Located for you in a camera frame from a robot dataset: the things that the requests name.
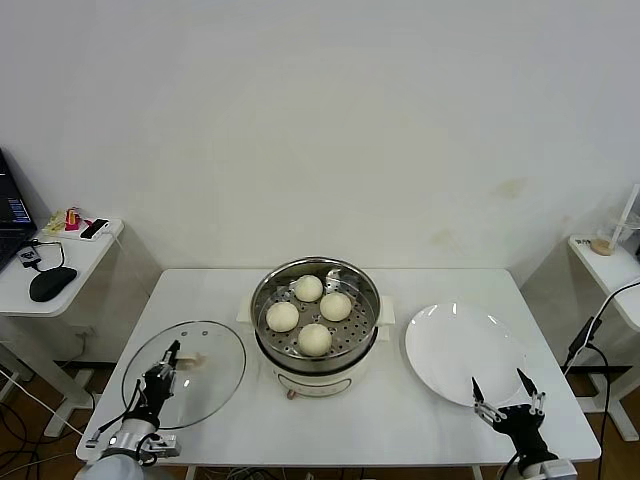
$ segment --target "computer mouse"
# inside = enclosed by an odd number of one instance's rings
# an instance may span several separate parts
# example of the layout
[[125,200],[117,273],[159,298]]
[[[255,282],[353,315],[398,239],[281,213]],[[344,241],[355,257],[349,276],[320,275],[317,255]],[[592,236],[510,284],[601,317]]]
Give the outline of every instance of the computer mouse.
[[56,267],[41,272],[31,281],[29,296],[34,302],[47,302],[55,298],[78,272],[73,268]]

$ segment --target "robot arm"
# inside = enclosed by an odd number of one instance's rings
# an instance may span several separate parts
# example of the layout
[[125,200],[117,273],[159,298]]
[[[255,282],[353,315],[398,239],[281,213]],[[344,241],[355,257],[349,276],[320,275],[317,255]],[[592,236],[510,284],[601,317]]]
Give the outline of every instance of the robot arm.
[[155,464],[160,456],[180,454],[180,445],[175,435],[156,433],[160,428],[159,415],[164,402],[173,395],[179,349],[180,342],[176,340],[166,350],[162,359],[145,372],[144,389],[140,390],[138,383],[133,393],[134,397],[136,393],[140,394],[135,407],[130,410],[129,405],[121,417],[100,427],[87,441],[87,448],[95,448],[100,435],[122,418],[120,429],[111,436],[109,445],[102,452],[100,459],[81,470],[76,480],[158,477],[161,475],[160,472],[149,475],[142,472],[141,466]]
[[574,466],[565,459],[549,452],[538,429],[544,421],[543,404],[546,394],[538,392],[536,386],[520,369],[518,375],[531,404],[496,408],[485,401],[475,378],[473,383],[474,411],[496,432],[508,435],[520,458],[519,478],[572,480],[578,477]]

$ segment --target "table leg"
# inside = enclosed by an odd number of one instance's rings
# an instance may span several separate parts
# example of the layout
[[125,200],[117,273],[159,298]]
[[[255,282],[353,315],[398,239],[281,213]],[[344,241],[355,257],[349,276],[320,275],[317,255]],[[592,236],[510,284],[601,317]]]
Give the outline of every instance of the table leg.
[[472,465],[471,471],[473,472],[473,480],[482,480],[482,470],[480,470],[480,465]]
[[[607,395],[607,380],[604,375],[600,374],[589,374],[589,378],[598,390],[598,394],[595,397],[578,397],[578,403],[584,413],[603,413]],[[609,416],[618,428],[620,436],[626,442],[636,442],[640,437],[627,412],[624,411],[620,400],[638,386],[640,386],[640,367],[633,367],[615,382],[611,383]]]
[[[18,373],[14,373],[13,375],[11,375],[11,379],[14,382],[18,381],[18,377],[20,377]],[[2,390],[0,390],[0,402],[4,402],[4,399],[7,398],[7,395],[9,395],[12,389],[13,389],[13,383],[7,380],[7,382],[4,384],[4,387],[2,387]]]
[[[92,375],[93,375],[93,370],[83,368],[77,373],[75,382],[80,387],[84,388],[86,387],[87,383],[89,383],[89,380],[91,380]],[[91,397],[89,397],[89,401],[84,403],[75,402],[73,400],[65,398],[64,401],[60,404],[60,406],[56,410],[56,414],[58,416],[51,417],[51,420],[49,421],[47,428],[45,428],[44,430],[44,435],[46,437],[59,437],[60,434],[62,433],[62,430],[64,430],[64,427],[65,427],[64,422],[60,418],[68,422],[74,410],[78,410],[78,409],[92,410],[94,408],[94,402],[96,406],[98,405],[98,402],[100,401],[100,396],[101,395],[99,393],[94,393],[93,394],[94,399],[91,400]]]
[[196,478],[196,470],[197,467],[194,467],[193,465],[187,468],[187,474],[184,477],[184,480],[193,480],[194,478]]
[[44,345],[22,331],[19,321],[20,318],[0,316],[3,345],[66,398],[78,404],[90,403],[91,395],[56,365]]
[[33,372],[25,367],[18,359],[0,344],[0,365],[20,375],[23,380],[31,380]]

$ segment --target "laptop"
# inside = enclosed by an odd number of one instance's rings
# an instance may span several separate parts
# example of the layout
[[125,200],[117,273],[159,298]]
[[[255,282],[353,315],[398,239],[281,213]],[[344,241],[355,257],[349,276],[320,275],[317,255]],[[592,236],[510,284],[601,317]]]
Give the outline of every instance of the laptop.
[[0,270],[37,230],[0,149]]

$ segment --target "glass lid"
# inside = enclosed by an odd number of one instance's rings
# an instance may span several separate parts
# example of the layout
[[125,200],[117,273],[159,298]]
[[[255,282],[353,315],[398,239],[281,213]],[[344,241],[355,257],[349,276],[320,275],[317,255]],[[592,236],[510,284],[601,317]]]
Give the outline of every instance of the glass lid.
[[127,365],[122,379],[126,406],[136,382],[177,340],[180,342],[173,389],[160,412],[160,430],[188,427],[210,417],[237,390],[247,365],[240,337],[218,322],[193,321],[175,325],[152,337]]

